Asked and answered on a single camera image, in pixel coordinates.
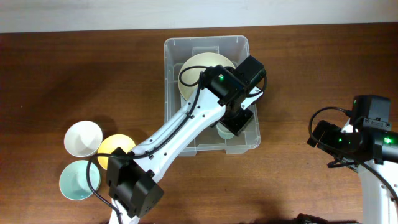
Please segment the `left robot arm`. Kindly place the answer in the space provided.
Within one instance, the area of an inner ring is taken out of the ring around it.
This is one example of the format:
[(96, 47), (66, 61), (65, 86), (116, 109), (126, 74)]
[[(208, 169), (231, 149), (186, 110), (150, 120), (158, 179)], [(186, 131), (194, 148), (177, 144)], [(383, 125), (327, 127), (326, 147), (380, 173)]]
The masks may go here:
[(174, 159), (207, 127), (222, 124), (237, 136), (254, 116), (248, 108), (264, 92), (261, 62), (252, 56), (237, 68), (202, 67), (197, 89), (155, 134), (129, 152), (116, 148), (108, 159), (106, 184), (113, 209), (110, 223), (138, 223), (159, 202), (158, 182)]

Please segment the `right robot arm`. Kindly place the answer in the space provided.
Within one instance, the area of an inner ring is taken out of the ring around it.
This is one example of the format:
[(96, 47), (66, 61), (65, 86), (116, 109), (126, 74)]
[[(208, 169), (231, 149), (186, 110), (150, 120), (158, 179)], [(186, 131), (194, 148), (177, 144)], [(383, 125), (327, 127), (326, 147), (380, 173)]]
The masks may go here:
[(343, 127), (325, 120), (308, 127), (308, 145), (331, 155), (328, 168), (357, 173), (363, 193), (364, 223), (397, 223), (397, 133), (389, 121), (391, 101), (358, 95)]

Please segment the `cream plate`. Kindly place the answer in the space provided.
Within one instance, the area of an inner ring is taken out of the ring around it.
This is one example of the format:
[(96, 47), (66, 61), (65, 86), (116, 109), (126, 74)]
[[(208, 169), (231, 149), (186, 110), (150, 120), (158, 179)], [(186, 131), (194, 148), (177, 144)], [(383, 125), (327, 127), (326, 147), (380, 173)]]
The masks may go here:
[[(180, 71), (182, 72), (184, 69), (192, 66), (215, 67), (217, 65), (236, 68), (235, 65), (232, 63), (232, 61), (230, 61), (225, 56), (213, 52), (205, 52), (205, 53), (196, 54), (191, 58), (189, 58), (183, 64)], [(205, 70), (204, 68), (189, 69), (182, 74), (182, 81), (184, 81), (186, 84), (193, 84), (198, 80), (200, 72), (204, 70)], [(185, 101), (187, 101), (191, 97), (196, 87), (197, 85), (188, 87), (183, 85), (181, 81), (178, 81), (178, 88)]]

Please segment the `cream cup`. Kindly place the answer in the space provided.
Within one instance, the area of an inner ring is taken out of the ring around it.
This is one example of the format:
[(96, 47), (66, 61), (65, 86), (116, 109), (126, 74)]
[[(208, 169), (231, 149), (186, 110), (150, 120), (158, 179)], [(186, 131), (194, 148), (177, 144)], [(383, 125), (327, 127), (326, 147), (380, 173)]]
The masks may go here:
[(221, 138), (228, 140), (234, 137), (234, 134), (229, 131), (223, 124), (217, 123), (216, 128)]

